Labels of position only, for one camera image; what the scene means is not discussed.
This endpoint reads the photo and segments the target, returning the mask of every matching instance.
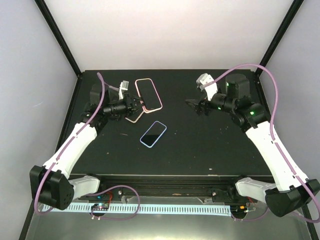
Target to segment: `smartphone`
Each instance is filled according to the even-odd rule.
[[[150,78],[138,79],[134,84],[139,97],[142,98],[142,109],[146,114],[162,109],[159,94]]]
[[[167,130],[167,126],[159,121],[155,121],[151,127],[140,138],[140,142],[148,148],[152,148],[159,138]]]
[[[135,124],[141,118],[142,114],[144,114],[144,110],[140,108],[134,114],[126,116],[125,119]]]

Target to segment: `black vertical post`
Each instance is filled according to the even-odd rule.
[[[64,55],[66,56],[67,60],[69,61],[75,75],[79,78],[81,76],[81,70],[78,67],[76,60],[74,56],[72,55],[64,37],[62,36],[54,17],[51,15],[51,12],[49,11],[49,8],[44,0],[34,0],[37,4],[38,8],[40,9],[46,23],[49,25],[53,35],[55,36],[55,39],[59,43],[62,51],[64,52]]]
[[[282,23],[280,24],[278,30],[276,31],[268,49],[266,50],[260,65],[262,66],[266,66],[267,63],[269,62],[272,54],[274,53],[274,51],[276,50],[278,44],[280,43],[282,37],[284,36],[284,34],[286,33],[290,23],[292,22],[292,20],[294,19],[296,13],[298,12],[300,6],[302,5],[302,3],[304,2],[304,0],[294,0],[288,10],[288,12],[286,13],[284,19],[282,20]],[[262,70],[260,68],[258,68],[255,71],[255,74],[260,77],[260,75],[262,74]]]

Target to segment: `gray wall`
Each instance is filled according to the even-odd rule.
[[[54,153],[75,83],[76,76],[35,2],[1,1],[2,239],[19,237],[31,202],[29,170]]]
[[[267,68],[275,75],[279,104],[276,130],[293,159],[310,179],[320,180],[320,1],[304,1]],[[266,74],[262,84],[269,105],[274,87]],[[313,219],[318,212],[309,204]],[[320,235],[320,224],[316,224]]]

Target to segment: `pink phone case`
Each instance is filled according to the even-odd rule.
[[[156,93],[156,95],[157,95],[157,97],[158,97],[158,99],[159,99],[160,105],[161,105],[160,108],[152,109],[152,110],[148,110],[148,109],[146,109],[145,106],[142,106],[143,111],[144,111],[146,114],[149,114],[149,113],[152,113],[152,112],[154,112],[154,111],[158,111],[158,110],[162,109],[163,106],[162,106],[161,99],[160,99],[159,94],[158,94],[158,92],[157,92],[157,89],[156,89],[156,87],[155,87],[155,85],[154,85],[154,82],[153,82],[150,78],[143,78],[143,79],[137,79],[137,80],[135,80],[134,84],[135,84],[135,88],[136,88],[136,91],[137,91],[137,93],[138,93],[138,96],[141,97],[140,92],[139,92],[139,89],[138,89],[137,81],[141,81],[141,80],[145,80],[145,81],[146,81],[146,80],[149,80],[149,81],[151,81],[151,83],[152,83],[152,85],[153,85],[153,87],[154,87],[155,93]]]

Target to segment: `black metal frame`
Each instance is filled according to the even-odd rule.
[[[69,61],[74,73],[78,77],[77,82],[76,82],[76,86],[75,86],[75,89],[74,89],[74,92],[73,92],[73,95],[72,95],[72,99],[71,99],[71,102],[70,102],[70,105],[69,105],[69,108],[68,108],[68,111],[67,111],[67,114],[66,114],[66,118],[65,118],[65,121],[64,121],[64,124],[63,124],[63,128],[62,128],[62,131],[61,131],[61,134],[60,134],[60,137],[59,137],[59,141],[58,141],[58,145],[57,145],[57,149],[59,149],[59,147],[63,144],[64,140],[66,139],[67,128],[68,128],[68,125],[69,125],[69,122],[70,122],[70,118],[71,118],[71,115],[72,115],[72,112],[73,112],[73,109],[74,109],[76,97],[78,95],[78,92],[79,92],[79,89],[80,89],[80,85],[81,85],[81,82],[82,82],[82,77],[81,77],[82,76],[82,72],[79,69],[79,67],[78,67],[78,65],[76,63],[76,60],[74,59],[74,57],[73,57],[73,55],[72,55],[72,53],[71,53],[71,51],[70,51],[65,39],[63,37],[63,35],[61,34],[61,32],[60,32],[60,30],[59,30],[59,28],[58,28],[53,16],[50,13],[50,10],[49,10],[48,6],[45,3],[45,1],[44,0],[34,0],[34,1],[36,2],[36,4],[37,4],[38,8],[40,9],[44,19],[46,20],[48,26],[50,27],[52,33],[55,36],[57,42],[59,43],[63,53],[65,54],[67,60]],[[267,65],[268,61],[272,57],[274,51],[276,50],[279,42],[281,41],[282,37],[284,36],[285,32],[287,31],[290,23],[294,19],[295,15],[298,12],[298,10],[299,10],[300,6],[302,5],[303,1],[304,0],[294,0],[292,2],[288,12],[286,13],[286,15],[285,15],[285,17],[284,17],[284,19],[283,19],[283,21],[281,23],[281,25],[279,26],[279,28],[278,28],[276,34],[274,35],[274,37],[273,37],[268,49],[266,50],[266,52],[265,52],[265,54],[264,54],[264,56],[263,56],[263,58],[262,58],[262,60],[260,62],[260,65],[262,65],[264,67]],[[263,91],[263,88],[262,88],[262,85],[261,85],[261,82],[260,82],[260,79],[259,79],[261,73],[262,73],[261,69],[257,69],[256,70],[256,72],[255,72],[256,79],[255,79],[254,82],[255,82],[255,86],[257,88],[261,103],[263,103],[263,105],[269,111],[268,103],[267,103],[267,100],[266,100],[266,97],[264,95],[264,91]],[[308,209],[307,206],[303,207],[302,211],[303,211],[303,214],[307,218],[311,217],[309,209]],[[34,212],[34,206],[33,206],[33,202],[32,202],[31,206],[29,208],[26,220],[24,222],[21,234],[20,234],[20,238],[19,239],[21,239],[21,240],[25,239],[26,236],[27,236],[27,232],[28,232],[28,228],[29,228],[30,223],[31,223],[33,212]],[[307,227],[308,227],[308,230],[310,232],[311,238],[313,240],[318,240],[319,238],[318,238],[318,235],[317,235],[317,232],[316,232],[314,224],[313,223],[307,223]]]

